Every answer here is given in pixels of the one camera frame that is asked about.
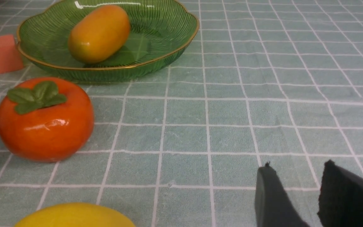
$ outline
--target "yellow fruit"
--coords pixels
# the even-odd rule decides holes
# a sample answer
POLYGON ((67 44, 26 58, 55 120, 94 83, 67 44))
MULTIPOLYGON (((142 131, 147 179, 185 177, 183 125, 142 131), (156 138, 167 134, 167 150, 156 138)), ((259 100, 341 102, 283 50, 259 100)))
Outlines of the yellow fruit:
POLYGON ((131 26, 127 12, 117 5, 101 6, 84 17, 68 37, 76 60, 94 64, 106 60, 127 41, 131 26))
POLYGON ((20 220, 14 227, 135 227, 126 216, 88 203, 46 207, 20 220))

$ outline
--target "orange persimmon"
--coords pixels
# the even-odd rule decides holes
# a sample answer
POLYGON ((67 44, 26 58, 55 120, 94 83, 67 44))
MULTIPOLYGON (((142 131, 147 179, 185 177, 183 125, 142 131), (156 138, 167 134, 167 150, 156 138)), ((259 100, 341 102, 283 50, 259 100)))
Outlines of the orange persimmon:
POLYGON ((68 37, 69 53, 76 60, 87 64, 104 61, 125 44, 130 30, 130 19, 122 7, 100 6, 71 30, 68 37))
POLYGON ((86 92, 54 77, 29 79, 10 89, 0 103, 0 137, 19 157, 61 161, 89 139, 95 124, 86 92))

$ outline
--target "fake fruit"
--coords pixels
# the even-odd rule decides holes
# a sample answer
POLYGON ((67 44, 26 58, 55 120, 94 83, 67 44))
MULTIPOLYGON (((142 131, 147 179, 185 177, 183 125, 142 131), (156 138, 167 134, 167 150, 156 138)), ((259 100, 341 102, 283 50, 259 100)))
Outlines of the fake fruit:
POLYGON ((14 227, 135 227, 116 210, 88 203, 46 207, 20 220, 14 227))
POLYGON ((84 17, 68 37, 76 60, 94 64, 106 60, 127 41, 131 26, 127 12, 117 5, 101 6, 84 17))
POLYGON ((86 92, 63 79, 27 80, 0 104, 0 137, 13 154, 55 162, 73 155, 91 136, 93 106, 86 92))

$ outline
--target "gold bowl rim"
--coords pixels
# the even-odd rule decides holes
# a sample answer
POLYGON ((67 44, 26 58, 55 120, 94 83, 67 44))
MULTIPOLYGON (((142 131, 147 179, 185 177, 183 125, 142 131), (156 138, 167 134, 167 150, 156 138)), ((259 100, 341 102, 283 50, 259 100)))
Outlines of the gold bowl rim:
POLYGON ((176 2, 177 4, 179 4, 183 9, 184 11, 187 13, 187 14, 190 14, 191 16, 194 17, 194 19, 196 20, 197 22, 197 26, 196 26, 196 30, 194 31, 194 33, 191 35, 191 37, 188 39, 188 41, 181 45, 179 48, 177 48, 176 50, 172 51, 172 52, 169 52, 163 56, 160 56, 160 57, 157 57, 155 59, 152 59, 152 60, 149 60, 149 61, 146 61, 146 62, 143 62, 143 63, 138 63, 138 64, 135 64, 135 65, 131 65, 131 66, 115 66, 115 67, 105 67, 105 68, 76 68, 76 67, 64 67, 64 66, 55 66, 55 65, 52 65, 52 64, 49 64, 49 63, 46 63, 44 61, 40 61, 40 60, 37 60, 35 58, 33 58, 32 56, 29 56, 27 53, 25 53, 22 48, 20 47, 20 35, 19 35, 19 30, 20 28, 22 27, 23 23, 25 23, 27 20, 30 20, 32 19, 33 17, 36 17, 36 16, 39 16, 39 15, 42 15, 44 13, 46 13, 50 8, 52 8, 53 6, 55 6, 56 4, 60 4, 61 2, 63 2, 65 0, 61 0, 61 1, 58 1, 54 4, 52 4, 51 6, 47 7, 42 13, 39 13, 39 14, 36 14, 36 15, 33 15, 31 17, 28 17, 26 18, 26 20, 22 21, 18 28, 16 29, 16 37, 18 39, 18 43, 17 43, 17 48, 19 50, 19 52, 25 56, 27 59, 29 59, 30 61, 33 61, 33 62, 37 62, 39 63, 40 65, 43 65, 43 66, 48 66, 50 68, 54 68, 54 69, 65 69, 65 70, 83 70, 83 71, 88 71, 88 70, 103 70, 103 71, 110 71, 110 70, 117 70, 117 69, 129 69, 129 68, 135 68, 135 67, 139 67, 139 66, 143 66, 143 65, 146 65, 146 64, 149 64, 149 63, 152 63, 152 62, 156 62, 158 60, 161 60, 161 59, 164 59, 166 58, 167 56, 171 56, 172 54, 178 52, 179 50, 185 48, 187 45, 189 45, 192 40, 194 39, 194 37, 196 36, 197 32, 199 31, 200 29, 200 20, 196 17, 196 15, 190 13, 186 7, 183 6, 183 4, 181 4, 178 0, 172 0, 174 2, 176 2))

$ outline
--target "mango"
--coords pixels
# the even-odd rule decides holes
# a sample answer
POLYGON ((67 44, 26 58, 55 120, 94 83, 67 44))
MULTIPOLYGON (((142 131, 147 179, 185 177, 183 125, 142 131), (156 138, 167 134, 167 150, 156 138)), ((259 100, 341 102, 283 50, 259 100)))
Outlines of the mango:
POLYGON ((82 63, 99 63, 125 44, 130 31, 130 19, 122 7, 100 6, 71 30, 68 49, 71 56, 82 63))

